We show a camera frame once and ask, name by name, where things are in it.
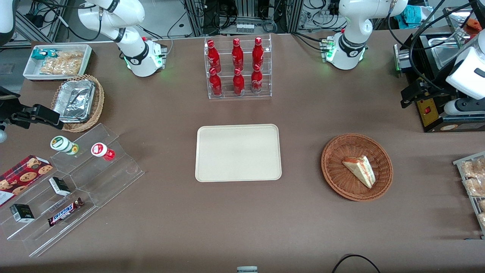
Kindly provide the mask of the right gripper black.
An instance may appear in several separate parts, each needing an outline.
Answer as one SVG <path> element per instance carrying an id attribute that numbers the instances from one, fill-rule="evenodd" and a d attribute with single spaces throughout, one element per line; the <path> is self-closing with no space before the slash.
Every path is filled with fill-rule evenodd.
<path id="1" fill-rule="evenodd" d="M 19 93 L 11 92 L 4 87 L 0 87 L 0 121 L 10 125 L 16 125 L 24 129 L 29 129 L 31 123 L 42 123 L 62 130 L 64 123 L 60 120 L 59 113 L 35 104 L 32 107 L 32 117 L 29 112 L 25 112 L 26 106 L 20 103 Z"/>

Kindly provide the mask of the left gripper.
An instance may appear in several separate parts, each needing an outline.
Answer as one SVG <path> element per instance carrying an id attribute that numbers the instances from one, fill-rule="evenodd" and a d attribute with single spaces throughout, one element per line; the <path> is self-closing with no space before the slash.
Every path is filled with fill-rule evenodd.
<path id="1" fill-rule="evenodd" d="M 455 90 L 450 88 L 434 87 L 421 77 L 415 80 L 417 88 L 404 88 L 401 91 L 401 107 L 405 109 L 416 101 L 429 100 L 437 97 L 455 97 Z"/>

